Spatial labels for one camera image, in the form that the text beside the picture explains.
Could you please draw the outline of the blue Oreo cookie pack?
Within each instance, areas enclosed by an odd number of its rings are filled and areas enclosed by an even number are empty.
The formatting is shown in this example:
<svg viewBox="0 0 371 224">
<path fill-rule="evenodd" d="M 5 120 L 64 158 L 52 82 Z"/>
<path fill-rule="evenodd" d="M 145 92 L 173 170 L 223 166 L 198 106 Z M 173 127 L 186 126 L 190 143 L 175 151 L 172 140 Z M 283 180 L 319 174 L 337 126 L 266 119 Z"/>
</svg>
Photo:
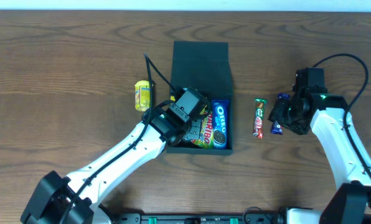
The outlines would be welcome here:
<svg viewBox="0 0 371 224">
<path fill-rule="evenodd" d="M 213 100 L 214 148 L 227 148 L 228 100 Z"/>
</svg>

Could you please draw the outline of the Haribo gummy candy bag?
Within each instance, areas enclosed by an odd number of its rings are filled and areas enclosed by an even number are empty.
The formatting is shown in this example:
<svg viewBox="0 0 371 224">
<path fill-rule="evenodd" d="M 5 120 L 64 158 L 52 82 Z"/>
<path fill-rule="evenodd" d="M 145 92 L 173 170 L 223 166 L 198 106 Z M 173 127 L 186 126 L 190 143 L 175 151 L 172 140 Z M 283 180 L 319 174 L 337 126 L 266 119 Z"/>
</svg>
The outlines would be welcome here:
<svg viewBox="0 0 371 224">
<path fill-rule="evenodd" d="M 200 130 L 199 138 L 191 140 L 191 143 L 203 149 L 213 149 L 214 148 L 214 134 L 213 134 L 213 124 L 212 124 L 212 112 L 208 113 L 204 111 L 203 115 L 205 114 L 207 116 L 201 121 L 201 130 Z"/>
</svg>

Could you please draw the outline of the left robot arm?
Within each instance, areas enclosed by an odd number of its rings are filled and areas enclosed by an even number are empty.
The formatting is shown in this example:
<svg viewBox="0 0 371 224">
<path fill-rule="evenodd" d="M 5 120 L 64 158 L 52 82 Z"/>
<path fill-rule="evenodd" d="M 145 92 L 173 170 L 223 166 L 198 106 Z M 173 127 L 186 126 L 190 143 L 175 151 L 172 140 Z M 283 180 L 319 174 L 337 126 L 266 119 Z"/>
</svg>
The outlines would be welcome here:
<svg viewBox="0 0 371 224">
<path fill-rule="evenodd" d="M 102 201 L 144 163 L 156 158 L 167 143 L 179 142 L 191 121 L 205 118 L 210 102 L 182 96 L 144 112 L 142 120 L 121 142 L 91 164 L 61 177 L 45 175 L 22 215 L 22 223 L 111 223 Z"/>
</svg>

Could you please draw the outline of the dark green box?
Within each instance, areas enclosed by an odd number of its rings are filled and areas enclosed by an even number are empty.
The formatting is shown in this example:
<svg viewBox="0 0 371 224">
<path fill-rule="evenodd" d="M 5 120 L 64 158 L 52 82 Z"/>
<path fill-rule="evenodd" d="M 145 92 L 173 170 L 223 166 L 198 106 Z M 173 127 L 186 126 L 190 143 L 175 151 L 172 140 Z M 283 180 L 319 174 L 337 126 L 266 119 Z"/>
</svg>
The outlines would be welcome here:
<svg viewBox="0 0 371 224">
<path fill-rule="evenodd" d="M 166 149 L 172 154 L 229 156 L 233 153 L 233 82 L 226 42 L 175 41 L 172 56 L 171 84 L 193 87 L 209 100 L 228 100 L 227 146 L 225 149 L 202 149 L 181 142 Z"/>
</svg>

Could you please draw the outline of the purple Dairy Milk bar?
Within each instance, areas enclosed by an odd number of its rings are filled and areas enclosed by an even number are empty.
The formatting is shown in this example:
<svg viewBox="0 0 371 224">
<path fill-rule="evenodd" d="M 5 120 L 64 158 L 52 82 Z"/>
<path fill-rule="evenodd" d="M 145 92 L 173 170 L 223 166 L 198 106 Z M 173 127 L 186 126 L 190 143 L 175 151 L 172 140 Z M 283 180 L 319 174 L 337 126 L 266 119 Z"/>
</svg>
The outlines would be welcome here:
<svg viewBox="0 0 371 224">
<path fill-rule="evenodd" d="M 290 96 L 288 94 L 285 94 L 285 93 L 279 93 L 278 94 L 278 99 L 289 99 Z M 279 134 L 279 135 L 282 135 L 283 134 L 283 129 L 282 129 L 282 126 L 279 124 L 279 122 L 277 121 L 274 121 L 272 126 L 271 126 L 271 134 Z"/>
</svg>

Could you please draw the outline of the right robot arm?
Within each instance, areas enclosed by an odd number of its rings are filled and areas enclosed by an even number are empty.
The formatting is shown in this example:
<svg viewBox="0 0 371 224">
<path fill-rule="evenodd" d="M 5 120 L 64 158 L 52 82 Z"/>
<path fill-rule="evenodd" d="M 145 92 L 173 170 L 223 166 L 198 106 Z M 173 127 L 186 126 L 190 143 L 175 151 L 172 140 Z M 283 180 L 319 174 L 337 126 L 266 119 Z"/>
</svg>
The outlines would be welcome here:
<svg viewBox="0 0 371 224">
<path fill-rule="evenodd" d="M 298 135 L 312 131 L 329 161 L 337 191 L 323 211 L 288 208 L 285 223 L 371 223 L 371 158 L 341 96 L 280 94 L 268 117 Z"/>
</svg>

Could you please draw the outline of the yellow candy canister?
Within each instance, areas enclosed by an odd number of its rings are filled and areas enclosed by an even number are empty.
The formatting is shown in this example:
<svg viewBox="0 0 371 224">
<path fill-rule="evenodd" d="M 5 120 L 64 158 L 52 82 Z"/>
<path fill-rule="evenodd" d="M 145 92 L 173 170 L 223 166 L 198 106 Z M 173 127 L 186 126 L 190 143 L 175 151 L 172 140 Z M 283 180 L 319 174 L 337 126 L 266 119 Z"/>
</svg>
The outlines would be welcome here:
<svg viewBox="0 0 371 224">
<path fill-rule="evenodd" d="M 150 108 L 151 89 L 147 80 L 140 80 L 135 85 L 135 109 L 145 112 Z"/>
</svg>

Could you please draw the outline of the red green KitKat bar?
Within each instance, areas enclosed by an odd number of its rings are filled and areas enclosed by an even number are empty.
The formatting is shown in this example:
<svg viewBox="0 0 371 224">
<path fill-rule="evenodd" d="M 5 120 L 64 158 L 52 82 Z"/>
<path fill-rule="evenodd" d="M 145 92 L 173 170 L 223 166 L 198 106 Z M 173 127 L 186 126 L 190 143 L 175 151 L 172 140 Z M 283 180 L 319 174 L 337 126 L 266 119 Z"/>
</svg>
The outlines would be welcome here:
<svg viewBox="0 0 371 224">
<path fill-rule="evenodd" d="M 255 98 L 255 120 L 253 135 L 263 138 L 263 118 L 265 113 L 266 100 L 263 98 Z"/>
</svg>

